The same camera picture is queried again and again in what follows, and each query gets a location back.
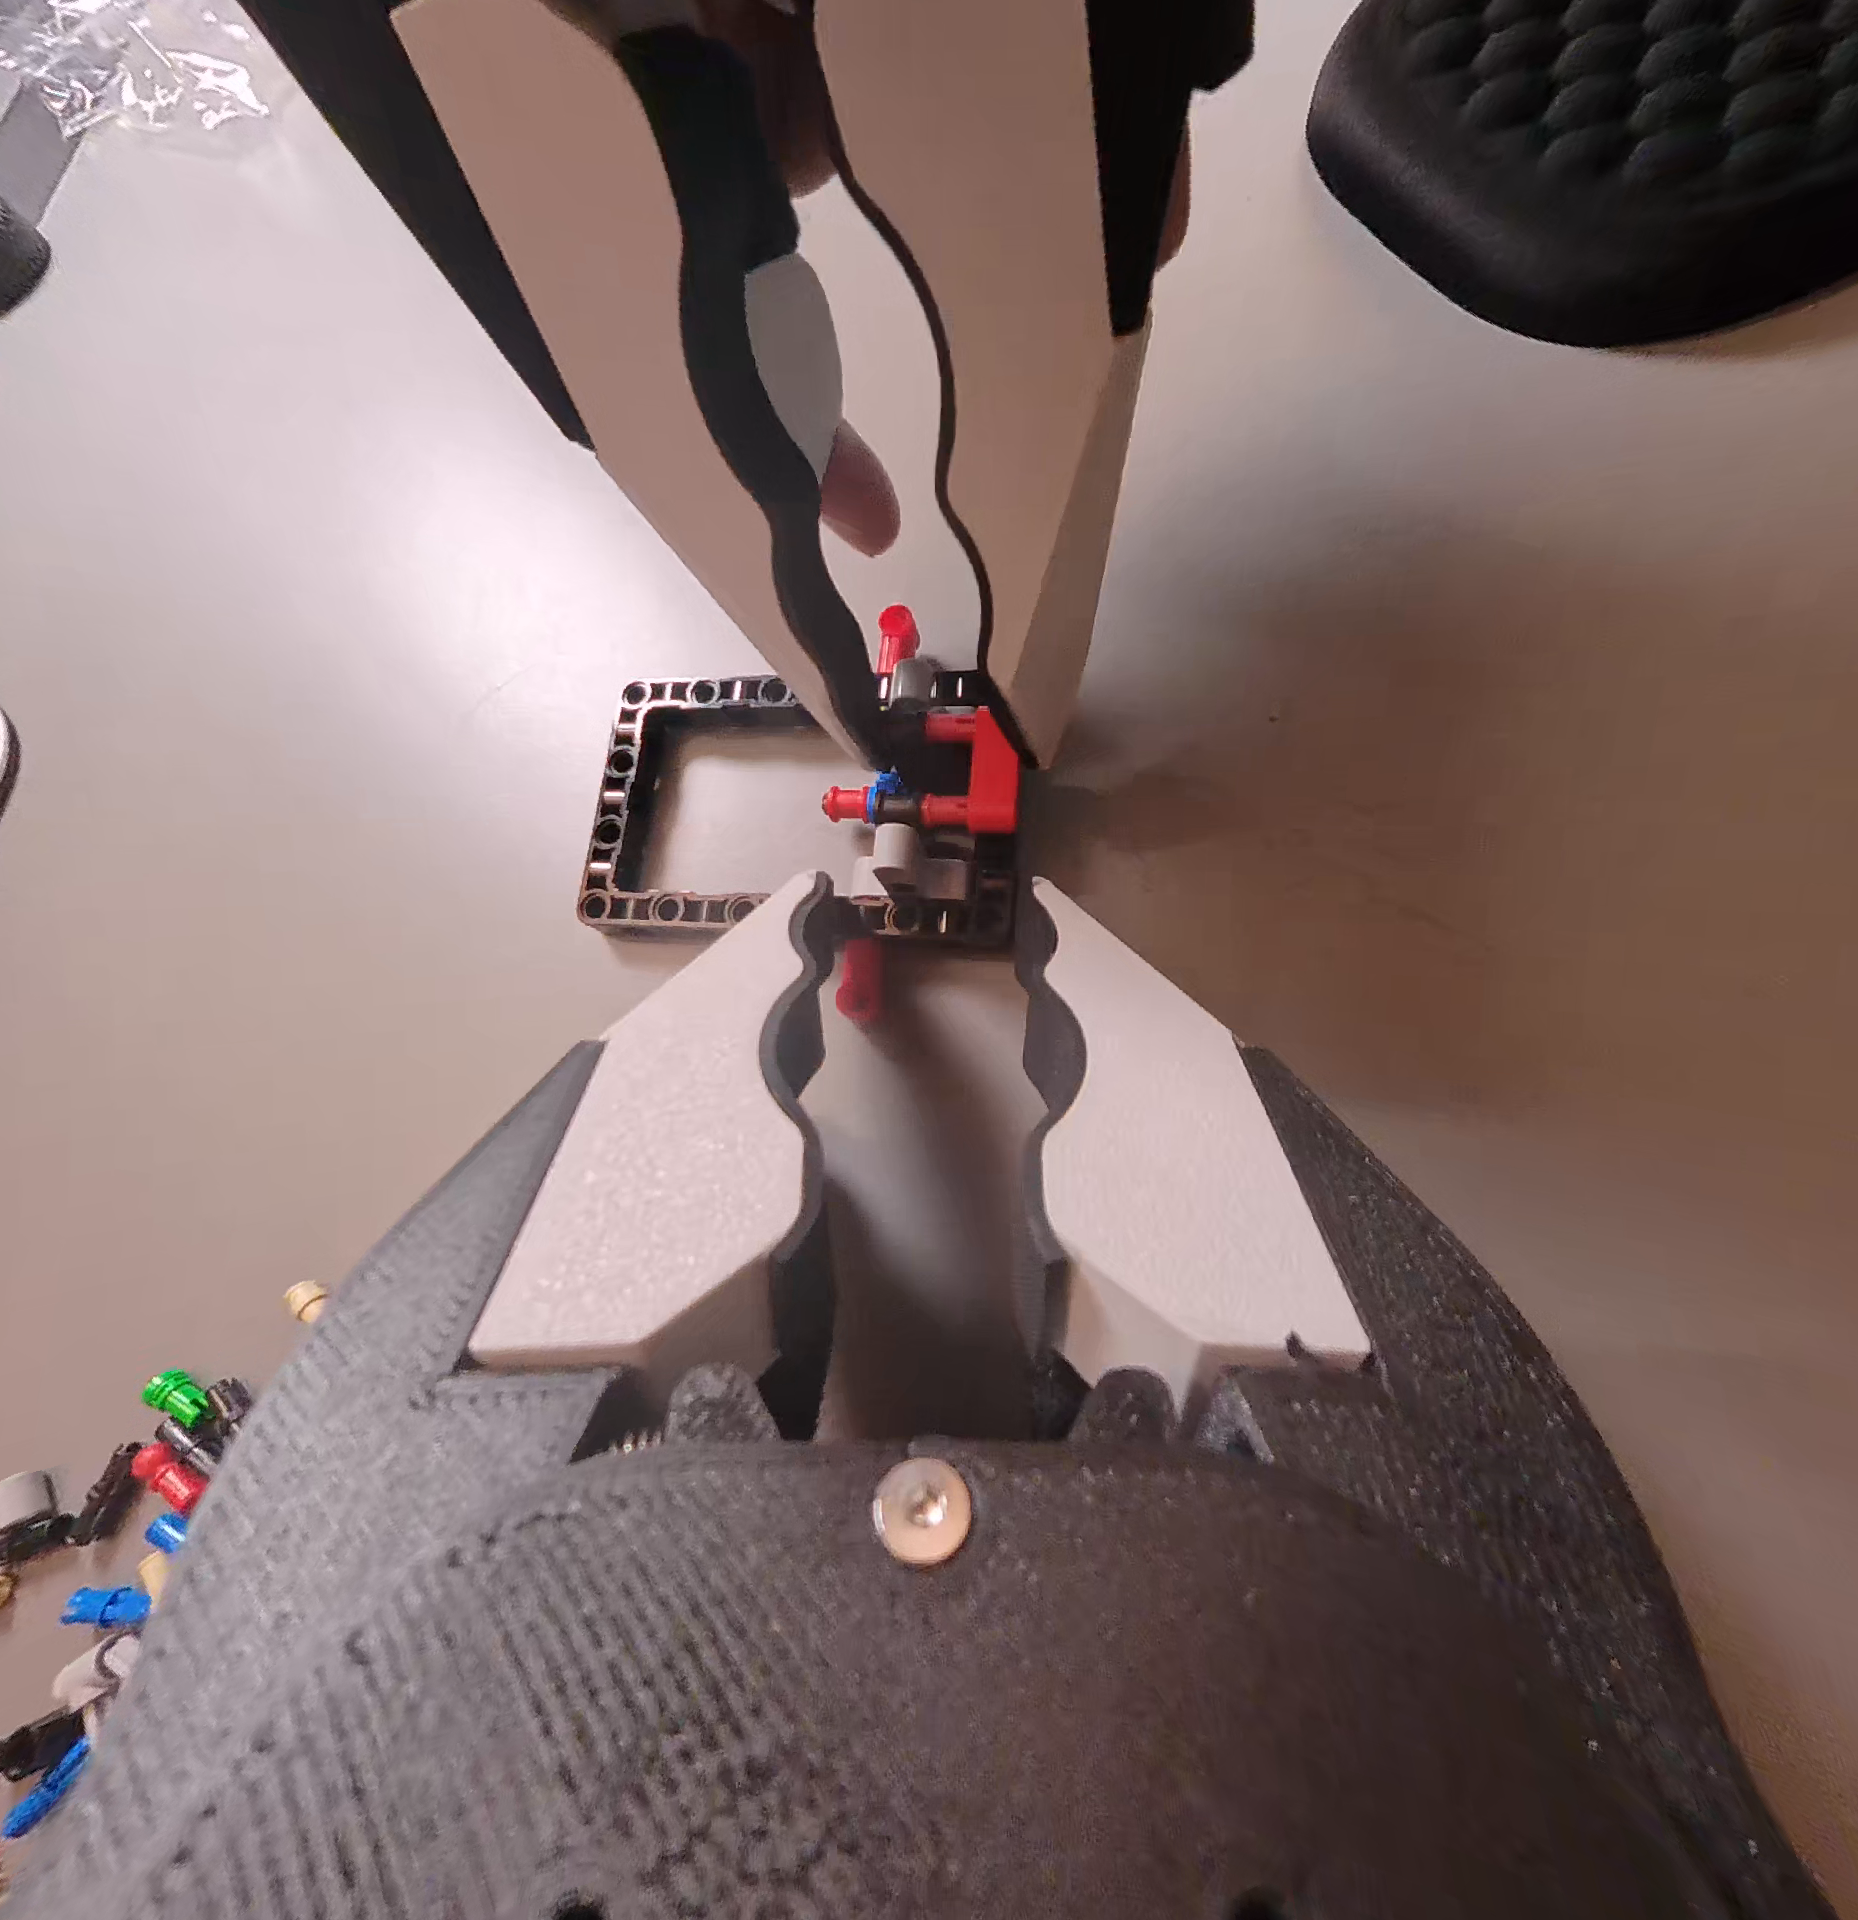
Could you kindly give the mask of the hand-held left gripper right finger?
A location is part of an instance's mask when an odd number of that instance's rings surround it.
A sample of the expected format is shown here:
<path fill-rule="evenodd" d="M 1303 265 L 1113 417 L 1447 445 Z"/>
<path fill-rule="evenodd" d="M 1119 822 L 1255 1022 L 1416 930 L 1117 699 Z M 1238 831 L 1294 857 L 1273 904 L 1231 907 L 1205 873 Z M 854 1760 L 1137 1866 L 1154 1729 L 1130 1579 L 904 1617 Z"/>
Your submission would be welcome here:
<path fill-rule="evenodd" d="M 1016 1251 L 1029 1356 L 1169 1389 L 1366 1369 L 1374 1338 L 1237 1034 L 1048 878 L 1016 932 L 1039 1102 Z"/>

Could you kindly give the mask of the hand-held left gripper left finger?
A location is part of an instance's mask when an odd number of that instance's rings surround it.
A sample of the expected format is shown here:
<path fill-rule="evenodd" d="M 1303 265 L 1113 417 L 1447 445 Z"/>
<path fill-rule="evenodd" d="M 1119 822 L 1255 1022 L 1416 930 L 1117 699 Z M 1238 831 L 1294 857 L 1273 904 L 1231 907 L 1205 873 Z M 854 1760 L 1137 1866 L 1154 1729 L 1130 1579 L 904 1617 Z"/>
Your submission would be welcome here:
<path fill-rule="evenodd" d="M 661 1404 L 725 1365 L 786 1438 L 836 1334 L 821 1137 L 836 886 L 799 873 L 614 1022 L 472 1324 L 485 1373 L 620 1369 Z"/>

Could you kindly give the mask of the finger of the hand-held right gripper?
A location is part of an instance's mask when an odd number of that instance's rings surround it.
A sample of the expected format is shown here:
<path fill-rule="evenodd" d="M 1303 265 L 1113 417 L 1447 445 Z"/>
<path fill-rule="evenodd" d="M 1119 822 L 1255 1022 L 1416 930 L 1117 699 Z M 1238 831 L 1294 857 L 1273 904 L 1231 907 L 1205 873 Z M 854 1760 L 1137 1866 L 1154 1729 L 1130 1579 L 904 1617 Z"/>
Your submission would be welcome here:
<path fill-rule="evenodd" d="M 1115 331 L 1086 4 L 828 6 L 851 195 L 941 365 L 935 498 L 1003 727 L 1051 765 L 1097 622 L 1151 330 Z"/>
<path fill-rule="evenodd" d="M 844 366 L 762 90 L 769 11 L 424 1 L 393 29 L 600 463 L 879 765 L 867 638 L 823 553 Z"/>

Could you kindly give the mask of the black lego frame assembly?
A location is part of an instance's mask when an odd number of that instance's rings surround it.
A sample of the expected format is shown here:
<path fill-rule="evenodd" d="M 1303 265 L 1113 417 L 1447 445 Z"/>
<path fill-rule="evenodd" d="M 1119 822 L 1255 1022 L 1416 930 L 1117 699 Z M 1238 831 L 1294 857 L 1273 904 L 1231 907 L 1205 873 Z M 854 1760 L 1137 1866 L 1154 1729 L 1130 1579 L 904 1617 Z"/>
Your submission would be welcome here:
<path fill-rule="evenodd" d="M 918 759 L 821 795 L 823 820 L 851 834 L 850 873 L 836 884 L 836 1011 L 863 1029 L 886 1013 L 892 948 L 1011 943 L 1027 780 L 1005 720 L 984 703 L 982 672 L 927 654 L 907 605 L 877 618 L 875 687 L 881 716 Z M 693 745 L 807 736 L 821 724 L 773 675 L 630 680 L 598 786 L 577 917 L 609 936 L 669 939 L 741 924 L 763 889 L 651 876 L 666 793 Z"/>

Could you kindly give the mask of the grey lego plate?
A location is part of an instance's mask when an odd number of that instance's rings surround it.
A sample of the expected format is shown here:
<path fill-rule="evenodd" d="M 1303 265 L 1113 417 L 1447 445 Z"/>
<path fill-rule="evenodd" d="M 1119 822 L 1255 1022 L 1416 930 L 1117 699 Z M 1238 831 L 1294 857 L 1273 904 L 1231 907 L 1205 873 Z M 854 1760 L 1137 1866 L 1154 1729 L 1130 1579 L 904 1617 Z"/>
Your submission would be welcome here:
<path fill-rule="evenodd" d="M 79 135 L 65 135 L 51 105 L 22 75 L 0 67 L 0 199 L 42 228 Z"/>

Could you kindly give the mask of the pile of small lego pieces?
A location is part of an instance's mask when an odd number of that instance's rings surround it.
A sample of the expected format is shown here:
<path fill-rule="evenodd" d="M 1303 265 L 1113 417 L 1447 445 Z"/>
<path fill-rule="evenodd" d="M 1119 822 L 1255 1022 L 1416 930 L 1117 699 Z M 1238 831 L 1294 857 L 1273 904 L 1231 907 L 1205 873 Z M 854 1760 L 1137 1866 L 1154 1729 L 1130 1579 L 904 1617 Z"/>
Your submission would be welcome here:
<path fill-rule="evenodd" d="M 141 1494 L 155 1500 L 134 1579 L 79 1585 L 63 1603 L 59 1623 L 84 1629 L 88 1642 L 53 1679 L 53 1708 L 0 1739 L 0 1782 L 21 1786 L 0 1824 L 0 1907 L 9 1851 L 69 1799 L 93 1759 L 104 1717 L 136 1672 L 188 1521 L 252 1408 L 243 1378 L 204 1383 L 180 1367 L 151 1378 L 139 1400 L 158 1416 L 153 1433 L 143 1443 L 118 1446 L 76 1511 L 55 1506 L 46 1474 L 15 1474 L 0 1485 L 0 1605 L 14 1595 L 24 1559 L 104 1543 Z"/>

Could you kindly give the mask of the person's right hand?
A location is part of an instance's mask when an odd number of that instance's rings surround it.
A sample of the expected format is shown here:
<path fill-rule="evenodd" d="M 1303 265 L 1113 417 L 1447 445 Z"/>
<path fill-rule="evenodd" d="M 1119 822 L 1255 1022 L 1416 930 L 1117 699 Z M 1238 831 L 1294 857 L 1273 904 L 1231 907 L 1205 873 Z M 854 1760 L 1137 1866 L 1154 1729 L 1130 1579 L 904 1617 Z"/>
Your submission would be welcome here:
<path fill-rule="evenodd" d="M 753 70 L 762 125 L 793 195 L 800 200 L 836 176 L 834 115 L 814 23 L 797 4 L 725 4 L 722 33 Z M 836 423 L 821 471 L 821 524 L 856 553 L 879 557 L 900 530 L 893 481 L 850 419 Z"/>

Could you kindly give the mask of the clear plastic bag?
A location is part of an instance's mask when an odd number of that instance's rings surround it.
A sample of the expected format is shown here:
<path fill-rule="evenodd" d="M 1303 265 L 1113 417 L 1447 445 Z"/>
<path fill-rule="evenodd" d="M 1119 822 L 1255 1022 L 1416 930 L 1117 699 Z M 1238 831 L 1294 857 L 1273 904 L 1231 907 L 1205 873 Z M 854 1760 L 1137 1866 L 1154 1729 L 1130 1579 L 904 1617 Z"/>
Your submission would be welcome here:
<path fill-rule="evenodd" d="M 0 1 L 0 70 L 65 135 L 214 132 L 265 121 L 281 93 L 281 66 L 228 1 Z"/>

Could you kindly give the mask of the black textured wrist rest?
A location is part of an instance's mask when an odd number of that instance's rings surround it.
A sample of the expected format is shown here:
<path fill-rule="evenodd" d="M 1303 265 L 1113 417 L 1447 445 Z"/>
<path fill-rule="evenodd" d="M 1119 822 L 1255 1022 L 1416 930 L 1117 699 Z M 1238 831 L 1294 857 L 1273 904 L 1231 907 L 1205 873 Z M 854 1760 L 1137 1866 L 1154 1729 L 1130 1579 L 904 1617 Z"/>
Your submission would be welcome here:
<path fill-rule="evenodd" d="M 1475 317 L 1711 335 L 1858 275 L 1858 1 L 1358 4 L 1306 145 Z"/>

